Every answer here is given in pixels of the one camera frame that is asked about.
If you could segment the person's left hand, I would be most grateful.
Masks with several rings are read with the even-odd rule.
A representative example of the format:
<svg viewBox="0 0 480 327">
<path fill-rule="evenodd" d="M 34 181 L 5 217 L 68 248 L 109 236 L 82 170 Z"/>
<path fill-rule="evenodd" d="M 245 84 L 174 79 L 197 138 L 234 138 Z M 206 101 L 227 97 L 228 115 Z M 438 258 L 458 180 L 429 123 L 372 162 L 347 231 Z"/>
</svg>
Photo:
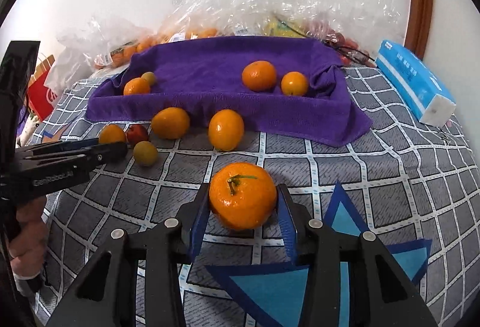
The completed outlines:
<svg viewBox="0 0 480 327">
<path fill-rule="evenodd" d="M 21 232 L 7 247 L 13 273 L 22 278 L 35 277 L 45 260 L 48 229 L 41 216 L 46 202 L 42 196 L 18 207 L 16 212 Z"/>
</svg>

